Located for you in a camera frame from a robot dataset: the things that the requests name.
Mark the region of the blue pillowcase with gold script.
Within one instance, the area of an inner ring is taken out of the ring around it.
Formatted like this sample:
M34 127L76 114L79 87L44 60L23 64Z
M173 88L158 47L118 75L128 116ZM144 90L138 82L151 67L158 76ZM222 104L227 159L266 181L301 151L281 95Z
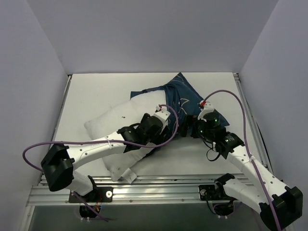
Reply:
M142 91L133 91L131 92L130 97L132 98L133 96L156 90L163 90L166 95L167 110L170 112L167 125L170 129L170 136L166 142L155 145L153 147L154 149L167 144L176 136L177 133L180 133L180 125L182 124L185 116L192 116L192 122L198 120L197 117L201 112L199 102L203 100L202 97L189 84L182 73L178 73L165 85L156 88L144 89ZM227 120L217 110L214 110L213 113L218 113L222 125L225 127L229 125ZM125 150L128 152L137 150L141 147L145 147L145 145L130 142L130 144L126 146Z

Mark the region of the white pillow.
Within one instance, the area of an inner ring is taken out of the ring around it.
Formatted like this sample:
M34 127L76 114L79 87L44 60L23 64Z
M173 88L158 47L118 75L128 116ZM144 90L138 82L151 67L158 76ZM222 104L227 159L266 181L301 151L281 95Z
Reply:
M166 104L166 95L163 90L142 93L108 109L99 117L87 121L84 127L90 138L96 140L122 127L139 123L145 113L153 115L159 104ZM130 168L154 150L140 148L127 154L113 154L103 157L102 161L110 172L112 181L124 178L128 183L132 183L137 175Z

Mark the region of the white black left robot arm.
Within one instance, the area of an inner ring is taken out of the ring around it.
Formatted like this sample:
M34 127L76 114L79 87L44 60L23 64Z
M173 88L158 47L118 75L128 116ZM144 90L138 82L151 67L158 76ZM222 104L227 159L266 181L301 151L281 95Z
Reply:
M148 143L160 144L169 116L166 110L153 115L145 113L139 124L122 127L91 144L53 144L41 161L49 190L56 192L66 188L78 193L86 202L93 201L97 196L93 178L76 169L106 156L133 152Z

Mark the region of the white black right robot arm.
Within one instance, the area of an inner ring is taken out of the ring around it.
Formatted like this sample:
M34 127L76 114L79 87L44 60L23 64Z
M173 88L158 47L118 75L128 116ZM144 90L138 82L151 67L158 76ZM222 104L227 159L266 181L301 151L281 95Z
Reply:
M215 152L237 167L252 183L246 186L233 174L226 173L215 180L214 194L218 198L234 198L259 213L263 223L272 231L284 229L303 213L303 194L276 178L255 157L235 133L226 130L218 114L211 112L205 119L186 116L180 127L185 136L192 130L193 138L211 144Z

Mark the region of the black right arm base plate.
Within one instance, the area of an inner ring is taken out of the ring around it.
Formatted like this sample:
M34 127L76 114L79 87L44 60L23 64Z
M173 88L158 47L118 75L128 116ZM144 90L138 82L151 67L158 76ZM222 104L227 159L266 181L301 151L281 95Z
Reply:
M234 197L227 196L225 192L221 189L218 189L215 184L199 185L198 190L201 201L236 200Z

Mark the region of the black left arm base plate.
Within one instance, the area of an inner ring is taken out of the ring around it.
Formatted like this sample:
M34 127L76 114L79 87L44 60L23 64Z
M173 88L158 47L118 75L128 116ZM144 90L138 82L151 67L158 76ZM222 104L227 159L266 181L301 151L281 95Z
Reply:
M110 186L98 187L87 195L79 197L87 203L110 203L113 200L113 190L114 188Z

